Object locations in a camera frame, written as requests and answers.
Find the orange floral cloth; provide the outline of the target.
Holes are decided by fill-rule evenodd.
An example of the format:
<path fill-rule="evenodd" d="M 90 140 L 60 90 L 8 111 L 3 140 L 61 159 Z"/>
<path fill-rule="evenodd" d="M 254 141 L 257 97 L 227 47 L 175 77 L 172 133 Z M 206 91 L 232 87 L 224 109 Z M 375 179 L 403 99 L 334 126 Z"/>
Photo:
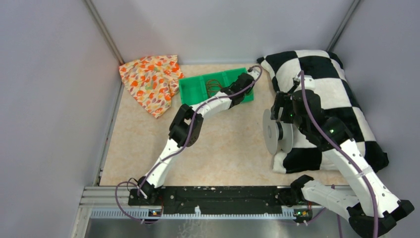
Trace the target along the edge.
<path fill-rule="evenodd" d="M 155 118 L 161 117 L 179 92 L 184 74 L 178 55 L 146 56 L 118 68 L 121 81 L 136 102 Z"/>

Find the green plastic divided bin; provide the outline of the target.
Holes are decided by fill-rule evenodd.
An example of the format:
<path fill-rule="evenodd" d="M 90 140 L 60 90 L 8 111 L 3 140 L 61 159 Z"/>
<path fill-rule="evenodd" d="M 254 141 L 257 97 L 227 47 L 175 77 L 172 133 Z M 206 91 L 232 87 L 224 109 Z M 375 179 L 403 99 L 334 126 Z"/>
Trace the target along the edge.
<path fill-rule="evenodd" d="M 215 95 L 220 88 L 229 86 L 246 68 L 237 68 L 215 73 L 202 74 L 179 80 L 179 91 L 182 104 L 198 104 Z"/>

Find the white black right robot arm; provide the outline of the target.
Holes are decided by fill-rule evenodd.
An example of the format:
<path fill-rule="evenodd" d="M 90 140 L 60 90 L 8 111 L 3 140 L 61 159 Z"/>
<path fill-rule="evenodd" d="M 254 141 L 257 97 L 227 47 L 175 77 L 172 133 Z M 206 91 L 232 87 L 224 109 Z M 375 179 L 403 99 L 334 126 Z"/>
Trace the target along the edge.
<path fill-rule="evenodd" d="M 334 190 L 311 176 L 303 175 L 291 183 L 290 197 L 296 204 L 320 204 L 346 219 L 363 238 L 388 233 L 397 222 L 414 211 L 409 200 L 399 199 L 361 155 L 342 120 L 327 117 L 320 96 L 313 90 L 277 92 L 271 109 L 264 113 L 266 144 L 271 152 L 290 148 L 293 126 L 325 152 L 344 176 L 354 195 Z"/>

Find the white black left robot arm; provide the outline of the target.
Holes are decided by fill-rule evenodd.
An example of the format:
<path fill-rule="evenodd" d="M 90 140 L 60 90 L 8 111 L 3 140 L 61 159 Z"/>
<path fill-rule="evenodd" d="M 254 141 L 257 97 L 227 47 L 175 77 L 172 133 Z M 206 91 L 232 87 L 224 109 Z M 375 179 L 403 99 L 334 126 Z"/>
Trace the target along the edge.
<path fill-rule="evenodd" d="M 153 167 L 139 179 L 137 195 L 144 203 L 153 205 L 158 201 L 157 188 L 163 186 L 175 158 L 198 140 L 204 120 L 240 104 L 260 76 L 258 71 L 241 73 L 236 81 L 203 102 L 181 105 L 170 124 L 163 151 Z"/>

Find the aluminium front rail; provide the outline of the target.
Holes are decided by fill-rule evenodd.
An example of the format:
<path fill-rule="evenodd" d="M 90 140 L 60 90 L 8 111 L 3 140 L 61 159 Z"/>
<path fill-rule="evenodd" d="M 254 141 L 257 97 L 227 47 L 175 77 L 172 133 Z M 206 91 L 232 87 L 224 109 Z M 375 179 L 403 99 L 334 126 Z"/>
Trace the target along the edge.
<path fill-rule="evenodd" d="M 83 190 L 72 237 L 363 237 L 288 186 L 163 186 L 150 199 L 134 183 Z"/>

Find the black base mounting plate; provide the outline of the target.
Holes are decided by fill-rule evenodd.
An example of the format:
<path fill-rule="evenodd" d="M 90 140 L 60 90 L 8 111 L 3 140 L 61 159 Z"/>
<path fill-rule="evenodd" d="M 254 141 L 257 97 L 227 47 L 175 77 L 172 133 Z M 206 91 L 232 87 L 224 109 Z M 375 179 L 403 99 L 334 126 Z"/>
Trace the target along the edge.
<path fill-rule="evenodd" d="M 287 208 L 309 212 L 313 202 L 296 197 L 288 186 L 163 186 L 150 199 L 131 189 L 130 206 L 163 208 L 165 215 L 200 211 L 203 215 L 277 215 Z"/>

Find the white perforated cable spool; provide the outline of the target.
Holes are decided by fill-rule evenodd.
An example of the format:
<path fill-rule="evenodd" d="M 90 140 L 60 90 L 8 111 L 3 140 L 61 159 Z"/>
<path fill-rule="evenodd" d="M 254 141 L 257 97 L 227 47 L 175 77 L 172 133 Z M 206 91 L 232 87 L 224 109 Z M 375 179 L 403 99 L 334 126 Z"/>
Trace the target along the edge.
<path fill-rule="evenodd" d="M 293 125 L 271 119 L 271 111 L 265 109 L 262 118 L 263 136 L 268 152 L 275 155 L 280 150 L 290 153 L 293 148 Z"/>

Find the black white checkered pillow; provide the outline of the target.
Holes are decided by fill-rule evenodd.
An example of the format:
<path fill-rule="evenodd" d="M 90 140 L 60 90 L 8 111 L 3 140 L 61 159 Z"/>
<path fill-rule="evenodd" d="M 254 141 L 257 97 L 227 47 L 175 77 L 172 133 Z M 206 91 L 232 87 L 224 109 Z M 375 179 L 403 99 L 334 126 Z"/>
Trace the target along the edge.
<path fill-rule="evenodd" d="M 286 51 L 260 57 L 257 63 L 269 73 L 275 92 L 294 92 L 293 77 L 301 70 L 305 75 L 311 76 L 325 114 L 344 122 L 362 156 L 375 172 L 388 166 L 388 155 L 377 143 L 345 78 L 344 66 L 337 54 L 322 50 Z M 272 170 L 275 173 L 337 170 L 325 152 L 317 149 L 296 128 L 293 135 L 291 151 L 279 151 L 274 155 Z"/>

